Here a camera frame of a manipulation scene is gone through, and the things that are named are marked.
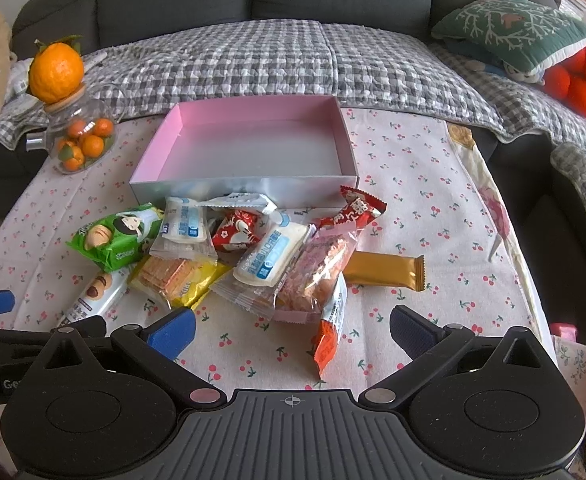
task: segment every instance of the teapot spout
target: teapot spout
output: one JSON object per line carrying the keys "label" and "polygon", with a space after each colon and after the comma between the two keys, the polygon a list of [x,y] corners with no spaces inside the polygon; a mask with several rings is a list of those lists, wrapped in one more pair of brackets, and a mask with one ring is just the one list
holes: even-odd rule
{"label": "teapot spout", "polygon": [[32,133],[26,134],[26,151],[31,150],[45,150],[46,145],[44,144],[44,134]]}

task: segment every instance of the green pillow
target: green pillow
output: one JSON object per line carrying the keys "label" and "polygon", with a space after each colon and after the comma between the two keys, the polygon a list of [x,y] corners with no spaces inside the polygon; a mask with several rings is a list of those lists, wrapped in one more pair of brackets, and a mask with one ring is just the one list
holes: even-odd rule
{"label": "green pillow", "polygon": [[528,73],[586,47],[586,23],[529,0],[477,0],[439,20],[431,34],[471,41]]}

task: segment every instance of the gray sofa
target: gray sofa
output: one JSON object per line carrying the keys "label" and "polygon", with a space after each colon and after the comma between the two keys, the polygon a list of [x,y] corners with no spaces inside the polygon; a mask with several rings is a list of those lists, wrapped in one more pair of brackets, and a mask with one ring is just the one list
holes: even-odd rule
{"label": "gray sofa", "polygon": [[[428,40],[433,24],[472,1],[30,0],[15,21],[12,49],[25,58],[33,54],[35,38],[81,34],[88,53],[188,28],[262,18],[353,23]],[[575,324],[586,342],[586,214],[573,187],[549,164],[550,141],[525,136],[503,145],[480,128],[474,137],[502,191],[549,320]],[[0,182],[6,186],[0,216],[43,160],[41,153],[23,153],[22,148],[13,153],[0,146]]]}

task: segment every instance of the pink box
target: pink box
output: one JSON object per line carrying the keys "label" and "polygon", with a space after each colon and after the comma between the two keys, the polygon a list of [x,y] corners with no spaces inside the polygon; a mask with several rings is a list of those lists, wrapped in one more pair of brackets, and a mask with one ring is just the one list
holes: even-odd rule
{"label": "pink box", "polygon": [[332,96],[268,95],[179,103],[148,145],[131,187],[139,203],[268,195],[282,208],[341,207],[358,171]]}

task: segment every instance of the cherry print tablecloth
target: cherry print tablecloth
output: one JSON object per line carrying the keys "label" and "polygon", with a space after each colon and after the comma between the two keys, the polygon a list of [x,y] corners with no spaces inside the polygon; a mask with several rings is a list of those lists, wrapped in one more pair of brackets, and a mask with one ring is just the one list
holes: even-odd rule
{"label": "cherry print tablecloth", "polygon": [[[196,310],[196,339],[177,361],[229,395],[235,387],[347,387],[357,396],[409,362],[388,333],[398,303],[439,325],[459,322],[482,335],[532,326],[553,352],[510,221],[470,132],[399,112],[343,114],[361,187],[388,202],[387,212],[361,233],[359,248],[424,254],[426,290],[350,288],[339,350],[321,378],[310,356],[314,326],[268,322],[211,293]],[[17,300],[0,316],[0,327],[53,328],[97,273],[64,242],[82,225],[135,204],[127,183],[160,122],[123,123],[108,157],[84,173],[64,176],[44,165],[0,228],[0,288]],[[314,216],[290,213],[298,221]],[[164,314],[131,292],[106,320],[112,330]],[[1,442],[0,462],[12,467]]]}

